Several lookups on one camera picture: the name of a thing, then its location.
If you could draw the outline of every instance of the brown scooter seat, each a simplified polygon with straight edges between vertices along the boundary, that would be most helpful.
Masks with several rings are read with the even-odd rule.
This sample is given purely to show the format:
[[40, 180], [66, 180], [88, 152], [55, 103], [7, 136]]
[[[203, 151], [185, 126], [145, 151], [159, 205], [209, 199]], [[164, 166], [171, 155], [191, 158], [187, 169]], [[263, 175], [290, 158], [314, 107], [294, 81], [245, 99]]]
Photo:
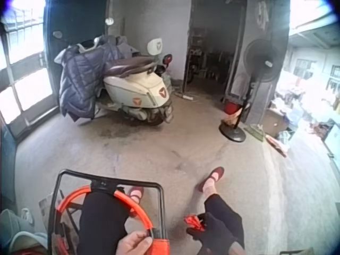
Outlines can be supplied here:
[[112, 60], [105, 64], [104, 76], [127, 77], [130, 74], [153, 71], [157, 63], [151, 57]]

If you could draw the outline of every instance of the red shoe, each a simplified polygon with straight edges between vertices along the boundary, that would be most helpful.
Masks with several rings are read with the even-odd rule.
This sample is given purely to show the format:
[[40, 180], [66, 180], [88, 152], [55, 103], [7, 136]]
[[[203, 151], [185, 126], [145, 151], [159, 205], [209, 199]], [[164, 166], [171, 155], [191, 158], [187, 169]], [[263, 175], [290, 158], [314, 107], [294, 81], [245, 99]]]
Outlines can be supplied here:
[[[129, 190], [129, 192], [127, 193], [127, 195], [128, 195], [130, 198], [132, 198], [132, 197], [136, 198], [136, 199], [138, 200], [137, 204], [140, 204], [140, 201], [142, 200], [143, 195], [144, 195], [144, 188], [143, 188], [143, 187], [134, 186], [134, 187], [132, 187], [132, 188]], [[136, 213], [133, 209], [131, 209], [131, 210], [130, 210], [130, 217], [134, 218], [134, 217], [136, 217], [136, 216], [137, 216], [137, 213]]]
[[[217, 180], [213, 177], [213, 173], [218, 174]], [[217, 181], [219, 181], [219, 179], [222, 178], [223, 174], [224, 174], [224, 168], [221, 167], [221, 166], [216, 167], [214, 170], [211, 171], [211, 173], [209, 174], [209, 176], [207, 178], [205, 178], [201, 183], [199, 183], [197, 185], [198, 191], [203, 192], [203, 186], [206, 183], [207, 179], [212, 178], [213, 180], [215, 180], [215, 182], [217, 182]]]

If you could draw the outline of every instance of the fan base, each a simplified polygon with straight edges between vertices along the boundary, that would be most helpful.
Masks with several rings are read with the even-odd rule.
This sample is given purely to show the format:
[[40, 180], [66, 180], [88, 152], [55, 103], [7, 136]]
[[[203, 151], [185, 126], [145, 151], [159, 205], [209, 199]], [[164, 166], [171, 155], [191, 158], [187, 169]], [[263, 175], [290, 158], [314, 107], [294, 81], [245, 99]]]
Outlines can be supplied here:
[[233, 142], [244, 142], [245, 141], [246, 135], [244, 131], [239, 127], [234, 129], [233, 127], [228, 126], [225, 123], [221, 123], [218, 129], [222, 135], [224, 135], [225, 137], [227, 137], [229, 140]]

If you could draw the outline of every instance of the hand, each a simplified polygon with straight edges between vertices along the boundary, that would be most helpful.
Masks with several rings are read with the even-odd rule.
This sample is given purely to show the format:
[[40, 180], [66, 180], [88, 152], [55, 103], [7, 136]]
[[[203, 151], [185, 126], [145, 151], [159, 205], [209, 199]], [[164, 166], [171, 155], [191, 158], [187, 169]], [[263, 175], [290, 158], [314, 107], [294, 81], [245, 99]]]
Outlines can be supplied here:
[[119, 241], [116, 255], [143, 255], [151, 244], [146, 231], [134, 231]]
[[210, 249], [214, 255], [228, 254], [230, 247], [236, 242], [236, 238], [229, 229], [209, 212], [200, 215], [199, 218], [203, 218], [205, 230], [187, 228], [186, 232], [192, 235], [194, 240], [199, 240], [204, 247]]

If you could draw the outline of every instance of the foot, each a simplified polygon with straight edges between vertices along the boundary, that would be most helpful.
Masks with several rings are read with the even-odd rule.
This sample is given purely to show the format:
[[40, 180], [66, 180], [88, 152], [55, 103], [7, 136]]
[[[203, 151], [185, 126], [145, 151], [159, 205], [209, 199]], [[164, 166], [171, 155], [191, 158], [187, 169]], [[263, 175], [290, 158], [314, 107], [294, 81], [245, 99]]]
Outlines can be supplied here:
[[215, 183], [218, 182], [224, 174], [224, 168], [219, 166], [216, 167], [211, 173], [205, 178], [200, 184], [198, 184], [198, 190], [203, 192], [206, 188], [215, 186]]
[[[140, 201], [142, 200], [143, 198], [143, 195], [144, 195], [144, 188], [143, 187], [137, 187], [137, 186], [134, 186], [132, 187], [129, 192], [128, 192], [128, 196], [133, 200], [135, 201], [137, 204], [140, 203]], [[134, 218], [137, 216], [137, 213], [131, 209], [130, 210], [130, 217]]]

